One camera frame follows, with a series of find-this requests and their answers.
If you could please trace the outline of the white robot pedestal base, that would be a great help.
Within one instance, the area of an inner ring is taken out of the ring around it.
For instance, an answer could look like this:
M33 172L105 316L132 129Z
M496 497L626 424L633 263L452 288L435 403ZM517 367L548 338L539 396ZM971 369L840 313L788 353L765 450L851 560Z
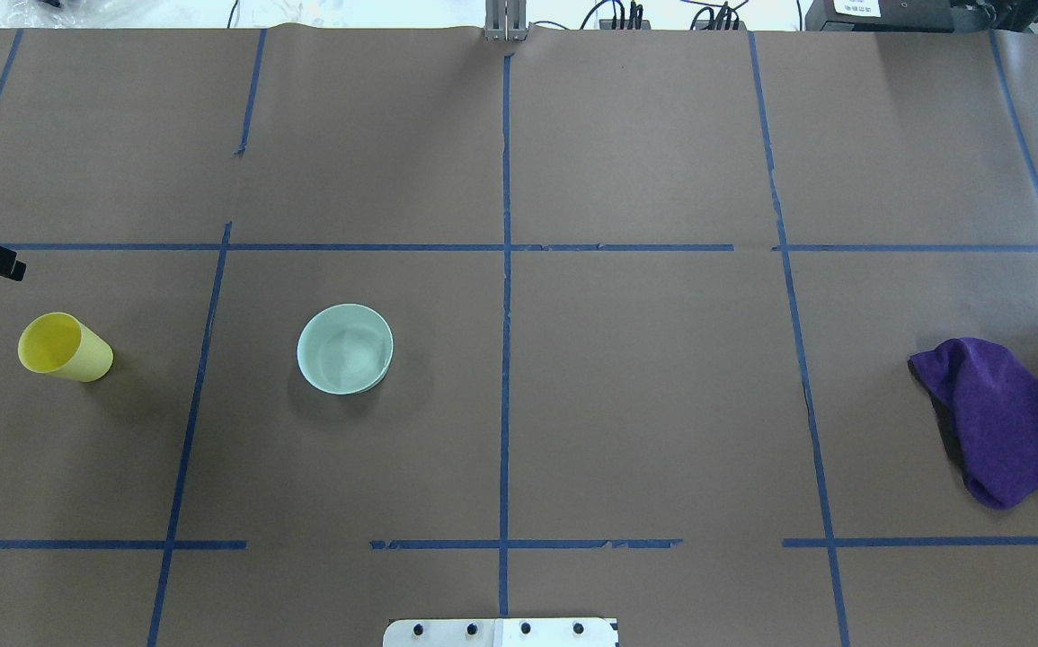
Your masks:
M618 646L616 619L601 617L400 619L383 646Z

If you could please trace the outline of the mint green bowl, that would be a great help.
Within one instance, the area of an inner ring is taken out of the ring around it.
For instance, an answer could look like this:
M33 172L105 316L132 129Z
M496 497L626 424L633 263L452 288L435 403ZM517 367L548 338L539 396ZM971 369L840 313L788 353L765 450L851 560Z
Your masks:
M297 367L305 381L326 394L362 394L386 377L395 352L390 323L361 304L321 311L297 340Z

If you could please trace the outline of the yellow plastic cup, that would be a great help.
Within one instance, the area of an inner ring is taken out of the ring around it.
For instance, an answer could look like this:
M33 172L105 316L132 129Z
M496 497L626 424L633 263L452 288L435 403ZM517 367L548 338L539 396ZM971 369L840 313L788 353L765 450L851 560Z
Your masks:
M17 357L32 373L91 384L111 371L113 349L73 315L54 312L27 324Z

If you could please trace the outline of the purple cloth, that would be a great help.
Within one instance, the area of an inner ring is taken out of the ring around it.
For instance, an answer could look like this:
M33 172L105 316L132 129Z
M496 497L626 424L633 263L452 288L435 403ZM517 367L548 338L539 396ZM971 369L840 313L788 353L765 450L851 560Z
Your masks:
M963 486L991 510L1038 489L1038 376L1002 344L954 336L908 359L958 449Z

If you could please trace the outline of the aluminium frame post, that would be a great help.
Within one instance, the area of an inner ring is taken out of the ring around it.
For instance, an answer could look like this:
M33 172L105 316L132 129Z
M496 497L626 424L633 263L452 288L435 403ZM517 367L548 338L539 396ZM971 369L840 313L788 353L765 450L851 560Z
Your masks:
M484 9L486 41L527 41L529 20L526 0L486 0Z

